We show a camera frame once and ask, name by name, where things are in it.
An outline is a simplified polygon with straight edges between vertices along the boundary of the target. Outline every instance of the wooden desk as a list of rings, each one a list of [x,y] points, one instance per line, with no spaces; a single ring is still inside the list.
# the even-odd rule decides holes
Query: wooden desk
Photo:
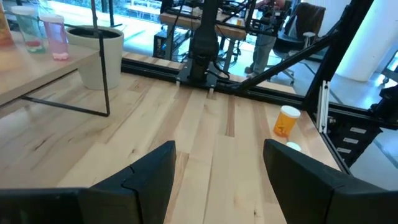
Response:
[[[103,101],[76,75],[49,88],[36,95],[87,107]],[[29,102],[2,114],[0,187],[89,187],[174,139],[165,223],[285,223],[262,161],[265,138],[287,141],[272,132],[278,106],[127,74],[109,98],[117,110],[108,118]],[[337,168],[307,114],[289,140]]]
[[[227,18],[227,15],[218,15],[217,20],[222,21],[223,19]],[[168,13],[162,13],[160,15],[160,21],[163,24],[167,24],[167,37],[170,37],[167,39],[167,43],[166,43],[166,57],[165,59],[167,60],[171,60],[171,55],[172,55],[172,49],[169,47],[172,45],[172,37],[173,35],[169,35],[171,32],[173,32],[172,27],[174,25],[174,22],[176,20],[177,16],[176,15],[171,15]],[[236,25],[238,18],[233,17],[230,20],[227,21],[228,24],[234,24]],[[179,17],[176,23],[177,27],[182,27],[184,29],[191,29],[191,30],[195,30],[200,26],[200,20],[199,19],[190,19],[187,17]],[[243,40],[246,38],[246,31],[242,30],[242,29],[237,29],[237,28],[232,28],[232,27],[228,27],[228,26],[222,26],[222,25],[215,25],[215,29],[216,29],[216,33],[219,36],[222,37],[227,37],[229,38],[229,46],[228,46],[228,51],[227,51],[227,55],[226,55],[226,60],[225,60],[225,64],[224,64],[224,71],[228,71],[229,69],[229,64],[231,62],[231,58],[232,58],[232,54],[233,54],[233,50],[234,50],[234,46],[235,46],[235,42],[237,40]]]
[[[15,45],[0,48],[0,105],[18,98],[99,57],[98,51],[69,45],[70,59],[54,61],[48,44],[45,54],[30,54],[22,35],[12,32]]]

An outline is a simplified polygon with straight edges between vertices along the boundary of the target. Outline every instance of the wooden table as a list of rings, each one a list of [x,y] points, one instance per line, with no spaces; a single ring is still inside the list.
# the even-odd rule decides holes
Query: wooden table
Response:
[[[189,12],[191,10],[192,9],[190,7],[184,6],[184,11],[182,12],[182,14],[190,15]],[[217,16],[217,20],[222,21],[223,19],[225,19],[227,17],[228,17],[227,15],[221,14],[221,15]],[[176,18],[177,18],[176,15],[171,15],[168,13],[162,13],[160,15],[161,23],[167,24],[167,37],[169,37],[166,42],[166,57],[165,57],[166,60],[171,60],[172,48],[170,46],[172,46],[172,42],[173,42],[172,38],[174,36],[170,35],[170,33],[174,32],[174,30],[172,28],[173,28]],[[226,23],[236,25],[237,20],[238,20],[237,17],[232,17]],[[199,19],[190,19],[187,17],[180,16],[180,17],[178,17],[176,26],[182,27],[184,29],[196,30],[200,26],[200,20]],[[241,26],[244,27],[244,20],[242,20]],[[245,39],[247,33],[245,30],[232,28],[232,27],[228,27],[228,26],[223,26],[223,25],[215,25],[215,29],[216,29],[216,33],[219,36],[229,38],[229,46],[228,46],[228,51],[227,51],[227,55],[226,55],[226,61],[224,64],[224,71],[227,72],[229,69],[229,64],[231,63],[231,58],[232,58],[235,42],[237,40]]]
[[[69,45],[70,59],[54,61],[48,49],[45,54],[30,54],[22,35],[12,32],[15,45],[0,48],[0,105],[77,69],[99,57],[98,50]]]
[[[72,75],[36,95],[98,106],[102,92],[87,90],[79,79]],[[0,187],[90,187],[174,139],[175,181],[165,223],[286,223],[262,161],[265,138],[288,141],[272,132],[279,106],[130,74],[109,98],[117,110],[108,118],[31,103],[0,110]],[[337,169],[308,114],[289,141]]]

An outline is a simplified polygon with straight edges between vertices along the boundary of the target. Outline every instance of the white plant pot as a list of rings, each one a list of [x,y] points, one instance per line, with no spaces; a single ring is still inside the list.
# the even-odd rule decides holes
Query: white plant pot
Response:
[[[67,36],[69,44],[89,47],[92,49],[100,49],[98,38],[82,37],[80,35],[71,34],[70,31],[75,28],[67,28]],[[106,79],[108,81],[108,89],[117,87],[121,77],[121,61],[123,51],[124,34],[120,30],[98,26],[99,30],[108,30],[117,37],[104,38],[104,54],[106,66]],[[79,74],[84,86],[92,90],[103,90],[101,58],[93,60],[79,69]]]

